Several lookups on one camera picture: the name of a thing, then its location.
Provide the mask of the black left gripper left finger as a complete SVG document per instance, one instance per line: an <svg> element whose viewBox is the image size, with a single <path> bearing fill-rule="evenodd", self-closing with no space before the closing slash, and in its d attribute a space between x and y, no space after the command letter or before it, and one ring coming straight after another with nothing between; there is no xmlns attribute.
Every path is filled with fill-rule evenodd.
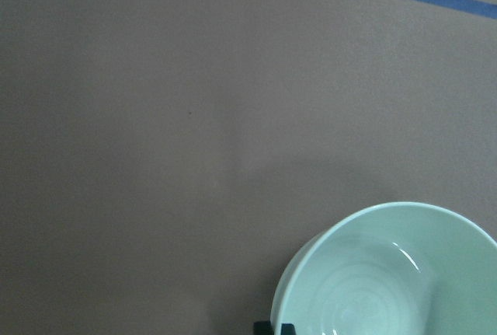
<svg viewBox="0 0 497 335"><path fill-rule="evenodd" d="M273 327L270 321L257 321L253 323L254 335L273 335Z"/></svg>

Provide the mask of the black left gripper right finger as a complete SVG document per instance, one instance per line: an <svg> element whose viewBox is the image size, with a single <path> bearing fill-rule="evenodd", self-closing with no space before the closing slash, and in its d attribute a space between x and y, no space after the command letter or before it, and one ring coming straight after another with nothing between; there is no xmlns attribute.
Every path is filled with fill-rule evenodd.
<svg viewBox="0 0 497 335"><path fill-rule="evenodd" d="M280 327L280 335L296 335L295 326L293 323L282 323Z"/></svg>

